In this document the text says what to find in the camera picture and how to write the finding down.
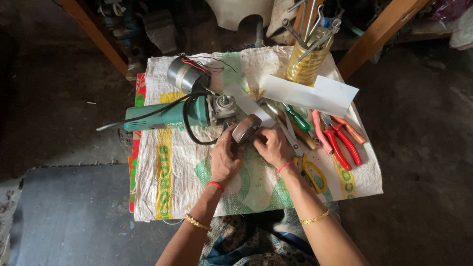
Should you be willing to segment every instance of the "red pliers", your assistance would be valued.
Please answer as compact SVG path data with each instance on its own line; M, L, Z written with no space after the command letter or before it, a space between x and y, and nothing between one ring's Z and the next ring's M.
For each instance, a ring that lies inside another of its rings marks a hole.
M322 120L325 124L324 134L327 136L330 144L333 147L335 157L340 162L340 164L345 168L345 170L350 171L351 165L347 162L345 157L342 155L340 148L338 147L337 140L335 139L335 133L337 133L338 137L343 141L345 146L347 146L348 150L350 151L353 159L355 160L356 165L361 165L363 162L361 161L361 157L359 156L358 150L356 149L353 142L348 138L348 136L343 132L342 126L340 124L335 123L332 121L330 116L321 113Z

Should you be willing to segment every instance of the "screwdriver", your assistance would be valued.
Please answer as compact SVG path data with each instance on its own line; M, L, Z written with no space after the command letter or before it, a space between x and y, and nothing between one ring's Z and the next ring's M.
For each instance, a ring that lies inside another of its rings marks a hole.
M307 123L307 121L304 118L302 118L296 110L294 110L294 107L292 105L287 105L285 103L283 104L284 104L284 110L286 111L286 113L288 113L288 115L292 118L292 120L294 120L294 122L296 122L296 124L302 130L304 130L305 132L309 132L310 130L309 123Z

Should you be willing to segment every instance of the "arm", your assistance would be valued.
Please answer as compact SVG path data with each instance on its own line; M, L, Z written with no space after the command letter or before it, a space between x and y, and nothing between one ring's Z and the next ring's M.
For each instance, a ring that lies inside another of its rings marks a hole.
M279 169L291 161L286 137L280 130L262 128L260 133L268 141L263 144L261 140L256 139L254 146L268 163ZM294 164L285 166L281 175L299 219L310 220L327 211ZM332 215L317 222L303 224L302 228L320 265L368 265L363 254Z
M230 152L232 132L228 128L217 141L212 151L212 177L210 181L225 187L242 166L243 147L233 155ZM189 215L200 224L209 226L222 191L218 186L209 185L192 208ZM205 243L207 231L184 220L181 227L163 251L156 265L197 265Z

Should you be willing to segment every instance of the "gray mat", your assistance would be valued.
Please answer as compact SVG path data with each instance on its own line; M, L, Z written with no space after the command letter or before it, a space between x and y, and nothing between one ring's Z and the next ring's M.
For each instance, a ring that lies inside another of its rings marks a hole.
M179 229L134 222L128 165L26 173L8 266L154 265Z

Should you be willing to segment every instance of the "woman's left hand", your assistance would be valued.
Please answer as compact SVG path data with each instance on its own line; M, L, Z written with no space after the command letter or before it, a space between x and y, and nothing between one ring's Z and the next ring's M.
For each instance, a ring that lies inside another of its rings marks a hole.
M240 146L234 155L230 151L232 133L237 125L234 124L225 130L217 140L212 156L211 182L216 182L226 187L230 180L238 173L243 164L244 146Z

